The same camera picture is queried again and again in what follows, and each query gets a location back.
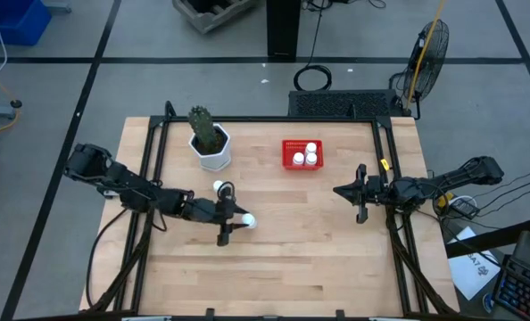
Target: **black fan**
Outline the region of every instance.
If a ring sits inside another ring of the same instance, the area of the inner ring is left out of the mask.
[[[396,78],[396,89],[401,90],[402,94],[396,97],[396,103],[402,104],[402,97],[409,99],[411,82],[414,79],[416,68],[418,66],[418,59],[424,50],[424,45],[427,39],[427,34],[432,28],[433,22],[428,23],[424,29],[418,34],[418,40],[414,45],[414,49],[411,52],[410,61],[408,66],[403,72],[393,74],[389,81],[388,87],[393,88],[393,83]],[[432,87],[440,74],[440,70],[443,66],[443,60],[445,59],[445,53],[447,52],[447,45],[450,39],[450,30],[448,29],[445,22],[438,20],[435,24],[434,33],[429,39],[429,45],[424,53],[422,62],[419,65],[418,78],[416,79],[416,85],[414,86],[414,93],[411,97],[410,103],[416,103],[418,110],[418,116],[415,119],[419,119],[419,102],[426,98],[427,94],[432,90]],[[401,78],[404,77],[403,87],[398,87]],[[404,113],[409,116],[411,114],[409,109],[404,110]]]

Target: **red basket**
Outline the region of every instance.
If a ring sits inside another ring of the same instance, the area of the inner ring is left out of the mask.
[[[296,152],[305,154],[308,143],[317,145],[317,164],[315,165],[293,165],[293,156]],[[323,166],[322,142],[319,140],[283,140],[283,167],[289,170],[317,170]]]

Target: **concrete floor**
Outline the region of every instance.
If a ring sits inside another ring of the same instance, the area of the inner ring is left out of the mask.
[[[387,2],[384,10],[360,0],[335,4],[324,12],[315,55],[408,57],[415,36],[433,18],[437,1]],[[530,53],[530,0],[504,3]],[[82,57],[90,63],[113,4],[113,0],[73,1],[73,12],[54,15],[37,45],[10,45],[10,56]],[[265,17],[260,4],[202,36],[168,0],[121,0],[104,57],[263,57]],[[301,57],[310,54],[316,19],[316,13],[302,13]],[[525,58],[494,0],[449,1],[442,19],[451,32],[448,57]],[[90,67],[28,62],[10,63],[0,74],[24,103],[20,122],[0,135],[0,315]],[[430,169],[440,173],[472,156],[492,155],[506,172],[506,181],[530,171],[530,74],[524,62],[507,62],[511,60],[443,67],[422,103],[423,118],[418,122]],[[384,88],[389,75],[404,68],[402,64],[326,65],[333,73],[333,89]],[[286,115],[293,75],[301,67],[302,63],[102,64],[75,142],[99,144],[116,153],[124,119],[160,114],[166,100],[180,115],[194,104],[220,115]],[[309,87],[323,81],[314,73],[302,78]],[[1,93],[0,103],[7,103]],[[5,122],[0,119],[0,126]],[[458,193],[484,190],[470,186]],[[491,198],[485,196],[479,203]],[[16,318],[77,312],[103,204],[92,188],[61,181]],[[530,219],[530,194],[478,222],[509,226],[526,219]],[[478,233],[487,230],[472,227]]]

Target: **cactus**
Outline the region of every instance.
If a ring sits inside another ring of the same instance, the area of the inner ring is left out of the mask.
[[[219,136],[213,128],[210,112],[202,106],[192,107],[187,115],[190,126],[194,130],[198,145],[195,147],[200,154],[209,155],[219,152]]]

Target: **black cable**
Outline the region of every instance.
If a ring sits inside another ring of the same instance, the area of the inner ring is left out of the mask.
[[[403,216],[407,216],[408,218],[411,215],[410,213],[405,212],[395,212],[394,214],[401,214]],[[394,222],[394,218],[392,219],[386,219],[386,227],[390,231],[390,237],[392,241],[392,247],[395,253],[397,253],[403,264],[408,268],[408,270],[412,273],[414,280],[417,284],[419,284],[428,297],[428,299],[432,302],[432,305],[434,308],[438,311],[440,314],[456,314],[452,308],[450,308],[445,301],[442,299],[442,297],[437,294],[434,287],[427,281],[426,276],[423,275],[421,272],[421,269],[418,267],[416,262],[409,256],[408,249],[402,244],[402,240],[400,239],[400,236],[398,235],[399,229],[393,229],[391,226],[391,223]]]
[[[464,167],[467,166],[471,161],[472,161],[472,160],[467,161],[467,162],[466,162],[465,164],[463,164],[461,167],[464,168]],[[435,187],[436,191],[439,191],[439,192],[442,194],[442,197],[447,201],[447,196],[445,195],[445,192],[444,192],[439,186],[436,186],[436,185],[433,185],[433,184],[430,184],[430,183],[427,183],[427,182],[418,182],[418,183],[419,183],[419,184],[424,184],[424,185],[430,185],[430,186],[432,186],[432,187]],[[422,214],[426,214],[426,215],[428,215],[428,216],[434,218],[431,214],[427,214],[427,213],[425,213],[425,212],[423,212],[423,211],[420,211],[420,210],[417,210],[417,211],[420,212],[420,213],[422,213]],[[457,242],[461,243],[462,245],[464,245],[464,246],[467,247],[468,249],[477,252],[478,255],[481,255],[484,259],[488,260],[489,262],[493,263],[495,266],[497,266],[497,267],[500,268],[501,265],[499,265],[499,263],[497,263],[496,261],[493,261],[493,260],[487,258],[486,255],[484,255],[482,252],[478,251],[478,250],[475,249],[474,247],[471,247],[471,246],[465,244],[464,242],[462,242],[462,241],[457,237],[457,235],[455,235],[455,234],[449,229],[449,227],[443,225],[443,221],[444,221],[444,220],[449,220],[449,218],[450,218],[450,216],[449,216],[449,211],[450,211],[450,209],[449,209],[449,205],[446,204],[446,205],[443,207],[443,212],[442,212],[441,214],[440,214],[440,213],[437,213],[437,212],[435,213],[435,214],[439,217],[439,218],[435,218],[435,219],[440,223],[440,226],[445,227],[445,230],[447,230],[447,231],[453,236],[453,238],[454,238]]]
[[[406,77],[406,72],[408,72],[408,67],[407,66],[402,71],[402,74],[400,76],[398,76],[398,78],[396,79],[396,90],[402,91],[402,95],[403,95],[404,88],[399,88],[398,85],[400,85],[400,80],[402,78]]]
[[[478,250],[477,248],[471,246],[471,245],[468,245],[466,244],[465,242],[461,241],[459,239],[459,237],[457,235],[455,235],[455,233],[453,233],[449,227],[447,227],[447,225],[445,225],[443,223],[443,220],[442,219],[439,219],[435,216],[433,216],[432,214],[428,214],[428,213],[425,213],[421,210],[416,210],[418,213],[421,213],[421,214],[424,214],[424,215],[428,215],[430,218],[433,218],[435,219],[441,227],[443,227],[443,230],[447,231],[454,239],[457,243],[460,243],[461,245],[467,247],[468,249],[472,250],[473,252],[477,253],[478,255],[480,255],[481,257],[483,257],[484,259],[488,260],[491,264],[495,265],[496,267],[500,268],[501,265],[496,261],[496,258],[492,255],[493,259],[495,260],[492,260],[490,259],[489,257],[487,257],[485,254],[483,254],[480,250]]]
[[[400,232],[404,228],[405,224],[402,222],[400,227],[396,228],[396,233]]]
[[[377,9],[385,9],[386,8],[386,2],[384,2],[384,0],[369,0],[369,3],[372,4],[372,6],[377,8]]]
[[[325,7],[325,0],[322,0],[322,4],[320,6],[318,6],[319,9],[316,10],[316,11],[319,12],[319,19],[317,20],[317,29],[315,30],[315,37],[314,37],[314,40],[312,41],[311,57],[309,57],[309,61],[307,62],[307,65],[304,66],[304,68],[302,68],[299,71],[297,71],[297,73],[294,74],[294,77],[293,77],[293,85],[298,91],[305,91],[304,89],[302,89],[301,85],[299,85],[299,77],[301,76],[302,73],[304,73],[307,70],[320,71],[323,74],[325,74],[325,76],[327,76],[327,83],[322,88],[319,88],[317,90],[328,90],[333,85],[333,75],[330,72],[329,68],[327,68],[325,66],[321,66],[321,65],[312,65],[311,66],[312,57],[315,54],[315,47],[317,45],[317,36],[319,35],[319,26],[320,26],[320,19],[322,18],[322,12],[323,12],[323,10],[329,8],[330,4],[328,4]]]
[[[513,193],[513,192],[517,191],[518,189],[521,189],[521,188],[523,188],[523,187],[525,187],[525,186],[529,186],[529,185],[530,185],[530,182],[529,182],[529,183],[526,183],[526,184],[522,184],[522,185],[519,186],[519,187],[513,188],[513,189],[510,190],[510,191],[507,191],[507,192],[505,192],[505,193],[500,194],[499,196],[495,197],[492,201],[488,202],[487,205],[485,205],[484,207],[482,207],[480,210],[485,209],[486,207],[488,207],[489,205],[493,204],[494,202],[496,202],[497,200],[499,200],[501,197],[507,195],[508,193]]]
[[[463,216],[461,216],[460,218],[456,218],[456,219],[461,219],[461,220],[464,220],[464,221],[466,221],[468,223],[476,224],[476,225],[479,225],[479,226],[482,226],[482,227],[485,227],[485,228],[491,228],[491,229],[494,229],[494,230],[501,229],[500,227],[488,226],[488,225],[485,225],[485,224],[482,224],[482,223],[479,223],[479,222],[474,222],[471,219],[464,218]]]
[[[497,191],[497,190],[499,190],[499,189],[501,189],[501,188],[503,188],[503,187],[507,187],[507,186],[509,186],[509,185],[511,185],[511,184],[513,184],[513,183],[515,183],[515,182],[517,182],[517,181],[518,181],[519,179],[521,179],[521,178],[525,178],[525,177],[529,177],[529,176],[530,176],[530,173],[524,174],[523,176],[517,177],[517,178],[513,179],[512,181],[508,182],[507,184],[505,184],[505,185],[501,185],[501,186],[498,186],[497,188],[494,188],[494,189],[492,189],[492,190],[489,191],[489,192],[479,193],[479,194],[473,196],[473,198],[476,199],[476,198],[479,197],[479,196],[484,196],[484,195],[487,195],[487,194],[489,194],[489,193],[493,193],[493,192],[495,192],[495,191]]]
[[[236,199],[236,187],[230,181],[223,182],[221,184],[221,186],[218,188],[218,192],[216,192],[216,194],[218,195],[218,199],[220,198],[221,191],[224,188],[226,188],[226,187],[231,188],[231,194],[229,195],[229,196],[231,196],[231,200],[233,202],[237,202],[237,199]]]
[[[524,192],[524,193],[520,194],[519,196],[515,197],[514,199],[512,199],[512,200],[510,200],[510,201],[508,201],[508,202],[503,203],[503,204],[502,204],[497,210],[490,210],[490,211],[486,212],[485,214],[477,215],[477,216],[478,216],[479,218],[482,218],[482,217],[487,216],[487,215],[489,215],[489,214],[491,214],[491,213],[494,213],[494,212],[496,212],[496,211],[498,211],[498,210],[504,208],[505,206],[511,204],[512,202],[514,202],[514,201],[520,199],[521,197],[527,195],[528,193],[530,193],[530,190],[528,190],[527,192]]]
[[[89,288],[90,288],[90,273],[93,268],[93,258],[95,256],[96,245],[98,244],[98,241],[101,239],[106,229],[109,228],[112,224],[114,224],[114,222],[116,222],[119,218],[121,218],[122,215],[126,211],[127,209],[122,210],[122,212],[120,212],[117,216],[115,216],[110,222],[106,223],[103,229],[96,236],[95,242],[93,243],[93,247],[90,250],[90,257],[88,258],[88,265],[87,265],[87,281],[86,281],[86,286],[85,286],[85,296],[87,297],[87,304],[89,307],[92,307],[94,305],[93,301],[90,298]]]
[[[158,211],[158,213],[160,213],[161,224],[164,226],[164,228],[157,226],[154,222],[152,222],[152,227],[157,229],[158,231],[166,232],[168,231],[168,227],[166,226],[166,220],[164,220],[164,216],[161,214],[160,211]]]
[[[434,194],[435,194],[436,192],[439,192],[439,193],[443,196],[443,198],[444,198],[445,200],[447,200],[447,195],[445,194],[445,192],[442,190],[442,188],[441,188],[440,186],[438,186],[438,185],[434,185],[434,184],[432,184],[432,183],[428,183],[428,182],[417,182],[417,183],[415,183],[415,184],[416,184],[416,185],[418,185],[418,184],[428,185],[428,186],[432,186],[433,188],[435,188],[435,191],[433,191],[432,193],[426,195],[426,198],[430,198],[430,197],[431,197],[431,198],[435,198],[435,197],[434,197]],[[443,212],[444,212],[444,213],[443,213],[444,216],[448,214],[448,209],[447,209],[447,207],[446,207],[446,210],[443,210]]]
[[[303,0],[302,4],[305,4],[305,6],[301,5],[303,10],[308,10],[310,12],[319,12],[319,11],[326,10],[330,8],[331,6],[333,6],[333,1],[328,0],[327,6],[325,6],[324,1],[322,2],[321,5],[318,5],[318,4],[315,4],[313,0]]]

